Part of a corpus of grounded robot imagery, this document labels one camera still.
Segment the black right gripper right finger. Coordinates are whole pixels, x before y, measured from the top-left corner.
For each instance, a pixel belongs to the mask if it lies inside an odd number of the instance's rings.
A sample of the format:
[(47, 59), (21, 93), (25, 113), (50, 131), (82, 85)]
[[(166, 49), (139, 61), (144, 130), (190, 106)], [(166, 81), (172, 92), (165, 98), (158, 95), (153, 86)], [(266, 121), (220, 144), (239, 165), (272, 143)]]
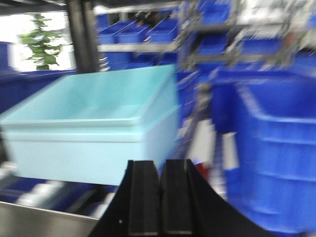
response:
[(168, 159), (161, 177), (164, 237), (272, 237), (220, 197), (191, 160)]

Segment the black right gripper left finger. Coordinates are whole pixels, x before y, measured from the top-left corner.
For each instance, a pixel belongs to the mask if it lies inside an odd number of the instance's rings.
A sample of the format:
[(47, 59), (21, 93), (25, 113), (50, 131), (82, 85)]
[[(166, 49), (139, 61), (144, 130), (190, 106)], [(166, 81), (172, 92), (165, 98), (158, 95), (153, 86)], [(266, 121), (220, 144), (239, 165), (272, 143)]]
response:
[(90, 237), (158, 237), (159, 177), (152, 160), (128, 162), (123, 180)]

